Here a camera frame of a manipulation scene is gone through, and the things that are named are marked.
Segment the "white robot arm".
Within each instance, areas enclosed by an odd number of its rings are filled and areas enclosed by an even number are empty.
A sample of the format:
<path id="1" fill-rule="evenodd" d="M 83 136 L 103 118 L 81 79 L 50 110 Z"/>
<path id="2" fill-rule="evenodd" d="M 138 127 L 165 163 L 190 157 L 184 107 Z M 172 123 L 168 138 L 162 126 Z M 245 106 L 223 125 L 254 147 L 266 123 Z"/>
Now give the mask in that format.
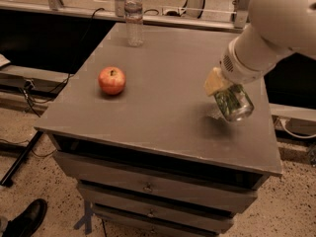
<path id="1" fill-rule="evenodd" d="M 315 6 L 316 0 L 250 0 L 250 23 L 207 75 L 207 95 L 258 80 L 294 53 L 315 58 Z"/>

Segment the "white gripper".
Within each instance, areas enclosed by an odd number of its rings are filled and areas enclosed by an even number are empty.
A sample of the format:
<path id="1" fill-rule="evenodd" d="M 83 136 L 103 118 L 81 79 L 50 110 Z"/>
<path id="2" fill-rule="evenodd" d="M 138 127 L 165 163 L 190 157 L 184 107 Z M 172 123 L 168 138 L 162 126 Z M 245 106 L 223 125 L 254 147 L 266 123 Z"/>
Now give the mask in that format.
<path id="1" fill-rule="evenodd" d="M 222 70 L 213 67 L 203 88 L 208 96 L 212 96 L 233 83 L 247 84 L 258 80 L 276 67 L 276 58 L 263 40 L 238 37 L 229 43 L 221 56 Z"/>

